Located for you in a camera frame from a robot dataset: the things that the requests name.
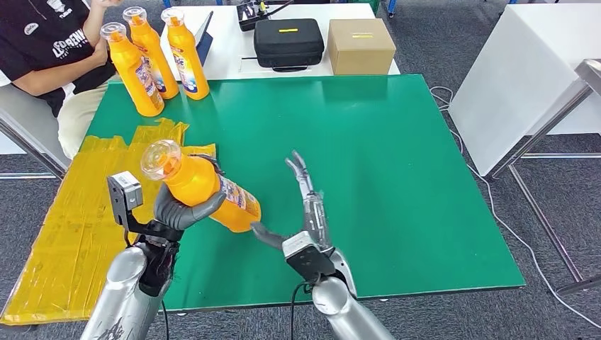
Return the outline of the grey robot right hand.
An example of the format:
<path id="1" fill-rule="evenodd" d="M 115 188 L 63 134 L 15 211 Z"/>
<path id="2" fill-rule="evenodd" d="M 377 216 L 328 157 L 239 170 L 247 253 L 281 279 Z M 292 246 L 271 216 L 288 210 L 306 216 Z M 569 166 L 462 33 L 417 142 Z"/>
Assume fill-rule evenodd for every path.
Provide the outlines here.
<path id="1" fill-rule="evenodd" d="M 305 160 L 296 150 L 292 151 L 292 159 L 285 158 L 285 163 L 295 175 L 303 201 L 303 226 L 300 232 L 307 232 L 319 251 L 329 256 L 335 247 L 329 235 L 323 197 L 314 189 Z M 258 240 L 280 250 L 283 249 L 283 243 L 293 237 L 273 233 L 261 222 L 252 222 L 251 229 Z"/>

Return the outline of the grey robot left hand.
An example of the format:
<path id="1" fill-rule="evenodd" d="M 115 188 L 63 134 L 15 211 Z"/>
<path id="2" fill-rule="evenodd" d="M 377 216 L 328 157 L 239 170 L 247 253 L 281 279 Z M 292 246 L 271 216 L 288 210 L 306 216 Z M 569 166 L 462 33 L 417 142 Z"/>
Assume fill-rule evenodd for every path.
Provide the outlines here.
<path id="1" fill-rule="evenodd" d="M 225 201 L 226 194 L 218 191 L 207 201 L 188 206 L 176 199 L 166 184 L 162 184 L 155 199 L 154 218 L 169 229 L 184 231 L 194 223 L 216 212 Z"/>

